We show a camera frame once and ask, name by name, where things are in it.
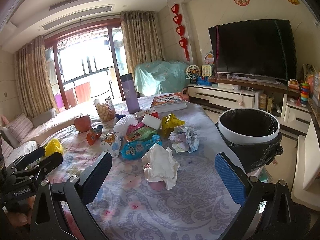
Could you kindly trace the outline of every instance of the trash can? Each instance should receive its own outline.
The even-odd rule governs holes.
[[[253,108],[223,112],[216,123],[223,140],[238,156],[246,173],[270,164],[283,153],[280,124],[271,114]]]

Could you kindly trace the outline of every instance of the tiled wall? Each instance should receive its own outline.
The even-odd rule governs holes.
[[[0,48],[0,114],[9,120],[22,112],[15,82],[13,59],[13,54]]]
[[[176,32],[172,24],[172,16],[168,6],[158,12],[158,20],[162,38],[164,58],[166,61],[179,60],[179,55],[175,41]]]
[[[298,69],[305,63],[320,69],[320,27],[302,1],[293,5],[288,0],[250,0],[247,6],[239,6],[234,0],[192,0],[187,10],[199,65],[212,50],[209,27],[253,19],[287,19],[294,35]]]

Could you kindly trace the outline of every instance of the small red and white box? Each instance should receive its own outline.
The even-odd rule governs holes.
[[[159,118],[158,112],[156,111],[156,109],[154,108],[150,108],[148,110],[142,110],[140,112],[136,113],[136,119],[138,122],[142,122],[143,117],[145,116],[145,114],[150,114],[156,118]]]

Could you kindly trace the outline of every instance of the floral tablecloth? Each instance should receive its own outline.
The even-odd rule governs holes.
[[[153,96],[139,98],[140,108],[148,109]],[[79,105],[88,114],[92,126],[101,124],[92,102]],[[115,105],[117,112],[128,114],[125,103]],[[216,126],[199,105],[187,103],[187,108],[174,114],[198,133],[199,148],[193,153],[175,153],[180,163],[177,183],[166,190],[159,182],[148,183],[141,160],[127,161],[113,158],[112,169],[94,201],[87,205],[92,216],[110,239],[217,239],[239,209],[214,168],[219,152],[237,166],[239,159],[222,140]],[[112,131],[113,121],[104,123],[103,134]],[[79,175],[101,154],[100,142],[89,147],[86,133],[79,133],[73,125],[55,133],[65,148],[63,163],[52,171],[51,183],[66,181]],[[169,140],[163,147],[171,147]],[[62,204],[75,236],[76,225],[68,215],[68,205]]]

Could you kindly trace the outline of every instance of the hanging heart decoration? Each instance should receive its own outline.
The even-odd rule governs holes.
[[[178,14],[179,12],[179,5],[178,4],[175,4],[174,6],[171,7],[171,11],[174,13],[174,14]]]
[[[183,25],[180,25],[176,28],[176,32],[177,34],[179,34],[180,36],[183,36],[185,33],[186,29]]]
[[[186,57],[186,60],[188,62],[190,62],[190,56],[189,56],[189,52],[188,52],[188,40],[185,37],[182,37],[181,40],[179,41],[179,45],[181,46],[181,48],[184,49],[184,55]]]
[[[182,15],[181,15],[181,14],[177,14],[177,15],[173,18],[173,21],[174,21],[176,24],[180,25],[181,22],[182,22]]]

